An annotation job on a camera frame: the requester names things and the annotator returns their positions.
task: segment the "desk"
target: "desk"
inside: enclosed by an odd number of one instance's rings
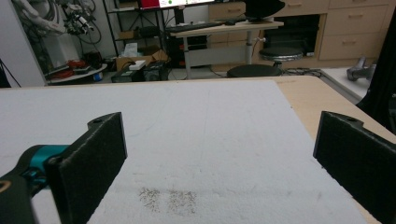
[[[70,144],[86,131],[87,121],[123,113],[129,158],[90,223],[364,223],[352,199],[312,157],[320,112],[361,119],[369,130],[396,142],[316,77],[0,92],[0,174],[30,146]],[[274,113],[284,117],[268,119]],[[284,122],[287,128],[279,128]],[[285,148],[287,142],[294,147]],[[272,154],[252,150],[272,145],[276,155],[286,150],[288,156],[268,161]],[[301,161],[304,166],[296,167]],[[263,167],[277,168],[265,173]],[[292,187],[313,174],[321,175]],[[318,191],[322,185],[331,190]],[[142,197],[149,192],[153,197]],[[50,197],[48,191],[34,197],[40,223],[59,223]]]
[[[216,63],[235,63],[245,61],[251,64],[252,54],[252,31],[276,29],[282,26],[280,21],[261,21],[251,23],[248,21],[238,22],[233,26],[221,25],[200,30],[193,30],[181,33],[171,33],[171,36],[182,37],[184,44],[184,58],[186,62],[187,79],[191,79],[191,67]],[[247,32],[246,46],[238,46],[222,49],[198,49],[189,51],[189,43],[187,37],[198,35],[216,35],[224,33]]]

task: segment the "red object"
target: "red object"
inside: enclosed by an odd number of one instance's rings
[[[82,68],[82,67],[86,67],[87,63],[85,63],[85,61],[69,61],[67,62],[67,65],[69,65],[70,68]]]
[[[160,0],[141,0],[142,9],[160,7]]]
[[[73,75],[74,75],[74,72],[72,70],[67,69],[67,70],[63,70],[63,71],[55,73],[54,75],[52,75],[50,77],[50,79],[51,80],[53,80],[53,79],[63,79],[63,78],[71,77]]]

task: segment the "white foam surface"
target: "white foam surface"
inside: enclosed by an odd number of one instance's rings
[[[0,91],[0,175],[122,113],[129,157],[89,223],[365,223],[273,81]],[[59,223],[50,192],[40,223]]]

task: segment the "computer monitor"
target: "computer monitor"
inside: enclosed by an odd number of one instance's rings
[[[184,22],[184,7],[195,7],[215,2],[215,0],[139,0],[140,10],[173,9],[176,24]]]
[[[139,0],[141,10],[158,8],[191,7],[215,2],[215,0]]]
[[[285,6],[279,0],[245,0],[245,16],[249,21],[261,21],[272,16]]]

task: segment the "table leg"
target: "table leg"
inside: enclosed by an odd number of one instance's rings
[[[187,79],[191,79],[190,53],[189,53],[189,43],[187,41],[187,37],[183,37],[183,45],[184,45],[184,61],[186,62]]]
[[[251,54],[253,52],[253,44],[251,38],[251,31],[247,31],[247,49],[246,49],[246,63],[251,64]]]

